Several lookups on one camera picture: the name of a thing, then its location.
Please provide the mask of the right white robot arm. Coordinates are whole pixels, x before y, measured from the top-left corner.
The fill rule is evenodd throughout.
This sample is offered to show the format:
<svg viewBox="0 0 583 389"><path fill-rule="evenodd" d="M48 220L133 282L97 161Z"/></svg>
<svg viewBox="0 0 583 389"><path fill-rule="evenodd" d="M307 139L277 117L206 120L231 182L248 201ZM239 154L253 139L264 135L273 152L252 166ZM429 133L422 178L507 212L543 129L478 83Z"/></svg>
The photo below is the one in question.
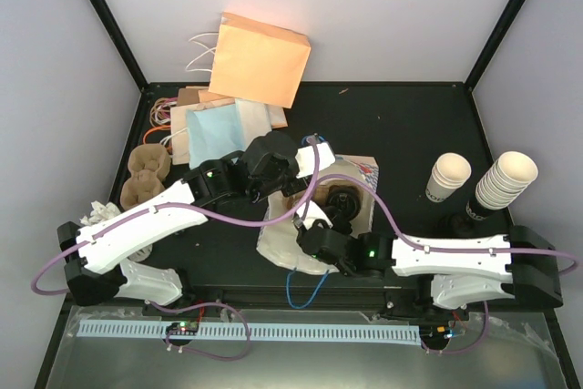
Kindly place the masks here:
<svg viewBox="0 0 583 389"><path fill-rule="evenodd" d="M563 304L560 278L578 267L574 257L556 251L527 227L475 239L420 238L399 230L354 237L347 213L338 204L298 204L293 224L299 247L345 277L382 279L391 273L419 278L414 307L425 319L497 300L511 300L528 311L558 308Z"/></svg>

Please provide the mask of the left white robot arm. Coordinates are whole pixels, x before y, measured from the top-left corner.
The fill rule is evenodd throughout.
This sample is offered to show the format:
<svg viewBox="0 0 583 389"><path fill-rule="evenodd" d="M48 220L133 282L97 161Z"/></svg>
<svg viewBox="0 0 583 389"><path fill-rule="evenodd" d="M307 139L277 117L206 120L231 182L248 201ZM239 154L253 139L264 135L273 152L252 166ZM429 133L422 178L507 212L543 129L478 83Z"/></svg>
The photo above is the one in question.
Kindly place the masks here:
<svg viewBox="0 0 583 389"><path fill-rule="evenodd" d="M243 220L219 213L231 203L255 204L277 191L302 191L305 204L319 173L335 161L318 135L298 147L284 133L256 137L244 151L202 162L151 200L99 224L63 224L58 235L67 287L76 304L97 305L129 298L166 306L176 315L189 313L195 292L177 270L133 262L129 255L185 229L218 220L244 228L264 228L294 215L271 220Z"/></svg>

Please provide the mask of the white paper bag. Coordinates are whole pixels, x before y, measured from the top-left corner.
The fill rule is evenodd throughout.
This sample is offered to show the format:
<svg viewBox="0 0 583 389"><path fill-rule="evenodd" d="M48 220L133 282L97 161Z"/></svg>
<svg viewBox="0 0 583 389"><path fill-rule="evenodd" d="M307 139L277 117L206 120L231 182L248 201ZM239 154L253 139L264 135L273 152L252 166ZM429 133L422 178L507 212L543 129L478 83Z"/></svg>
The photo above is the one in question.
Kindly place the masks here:
<svg viewBox="0 0 583 389"><path fill-rule="evenodd" d="M235 105L240 120L244 148L247 148L255 138L271 132L270 116L264 104L237 99Z"/></svg>

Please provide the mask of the light blue paper bag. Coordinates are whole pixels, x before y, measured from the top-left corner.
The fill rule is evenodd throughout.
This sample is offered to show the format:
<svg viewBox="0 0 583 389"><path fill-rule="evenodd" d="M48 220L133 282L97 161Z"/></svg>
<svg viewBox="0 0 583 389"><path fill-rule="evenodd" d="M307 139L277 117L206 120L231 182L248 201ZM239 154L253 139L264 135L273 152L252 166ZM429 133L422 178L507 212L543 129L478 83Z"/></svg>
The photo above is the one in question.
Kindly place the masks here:
<svg viewBox="0 0 583 389"><path fill-rule="evenodd" d="M186 113L189 135L189 168L195 169L209 159L220 159L243 150L244 140L238 111L234 104Z"/></svg>

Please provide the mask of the beige kraft paper bag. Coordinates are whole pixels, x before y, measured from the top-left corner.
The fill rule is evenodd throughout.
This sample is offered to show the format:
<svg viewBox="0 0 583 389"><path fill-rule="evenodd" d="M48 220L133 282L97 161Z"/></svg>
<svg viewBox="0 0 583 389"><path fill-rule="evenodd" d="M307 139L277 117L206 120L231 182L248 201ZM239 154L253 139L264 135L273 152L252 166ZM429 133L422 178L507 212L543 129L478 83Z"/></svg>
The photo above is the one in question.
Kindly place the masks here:
<svg viewBox="0 0 583 389"><path fill-rule="evenodd" d="M187 112L202 111L209 108L233 105L232 97L219 100L201 102L186 106L176 106L170 110L170 140L172 148L172 164L183 165L189 163L189 133L187 128Z"/></svg>

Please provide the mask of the orange paper bag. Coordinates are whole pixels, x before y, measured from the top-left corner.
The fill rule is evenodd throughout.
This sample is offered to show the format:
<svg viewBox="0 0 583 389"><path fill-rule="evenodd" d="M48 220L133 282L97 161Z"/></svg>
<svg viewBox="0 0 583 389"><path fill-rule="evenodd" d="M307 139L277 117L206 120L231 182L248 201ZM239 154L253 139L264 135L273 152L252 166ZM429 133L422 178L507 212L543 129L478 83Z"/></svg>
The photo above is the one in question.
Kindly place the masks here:
<svg viewBox="0 0 583 389"><path fill-rule="evenodd" d="M307 36L224 13L210 92L290 108L311 53Z"/></svg>

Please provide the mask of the brown flat paper bag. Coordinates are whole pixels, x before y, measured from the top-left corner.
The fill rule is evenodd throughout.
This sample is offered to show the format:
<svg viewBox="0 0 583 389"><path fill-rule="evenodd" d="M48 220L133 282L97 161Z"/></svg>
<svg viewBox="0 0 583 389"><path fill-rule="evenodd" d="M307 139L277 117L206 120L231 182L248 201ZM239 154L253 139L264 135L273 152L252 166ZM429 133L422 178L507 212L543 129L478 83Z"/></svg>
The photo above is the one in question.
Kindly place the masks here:
<svg viewBox="0 0 583 389"><path fill-rule="evenodd" d="M211 101L206 87L183 87L177 96L177 106L188 106Z"/></svg>

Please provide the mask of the brown pulp cup carrier stack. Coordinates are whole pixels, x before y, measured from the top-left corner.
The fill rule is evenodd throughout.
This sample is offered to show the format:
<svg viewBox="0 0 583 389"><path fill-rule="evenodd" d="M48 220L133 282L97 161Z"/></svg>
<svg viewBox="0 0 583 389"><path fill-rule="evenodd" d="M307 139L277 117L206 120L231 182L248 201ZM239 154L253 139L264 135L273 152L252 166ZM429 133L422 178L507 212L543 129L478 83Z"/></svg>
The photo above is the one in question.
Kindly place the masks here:
<svg viewBox="0 0 583 389"><path fill-rule="evenodd" d="M130 210L163 192L170 166L171 157L162 145L144 144L134 148L128 158L130 178L120 194L122 209Z"/></svg>

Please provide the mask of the short stack paper cups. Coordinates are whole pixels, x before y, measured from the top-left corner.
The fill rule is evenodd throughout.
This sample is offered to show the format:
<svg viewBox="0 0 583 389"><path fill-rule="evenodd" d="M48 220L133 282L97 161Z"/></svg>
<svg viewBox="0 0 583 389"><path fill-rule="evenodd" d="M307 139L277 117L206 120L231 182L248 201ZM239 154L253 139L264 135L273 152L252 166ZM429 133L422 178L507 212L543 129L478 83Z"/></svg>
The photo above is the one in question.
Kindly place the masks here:
<svg viewBox="0 0 583 389"><path fill-rule="evenodd" d="M425 196L440 203L460 189L470 178L472 168L463 156L448 152L441 155L432 167L425 188Z"/></svg>

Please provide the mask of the tall stack paper cups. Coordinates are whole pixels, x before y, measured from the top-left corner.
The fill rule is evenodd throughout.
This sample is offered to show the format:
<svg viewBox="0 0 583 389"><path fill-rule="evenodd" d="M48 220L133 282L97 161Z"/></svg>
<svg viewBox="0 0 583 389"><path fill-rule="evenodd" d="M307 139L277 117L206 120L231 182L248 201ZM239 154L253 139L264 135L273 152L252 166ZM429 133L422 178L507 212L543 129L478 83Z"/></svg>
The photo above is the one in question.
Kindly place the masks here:
<svg viewBox="0 0 583 389"><path fill-rule="evenodd" d="M466 215L471 220L486 220L507 208L537 177L537 164L528 155L518 151L503 153L477 182L465 205Z"/></svg>

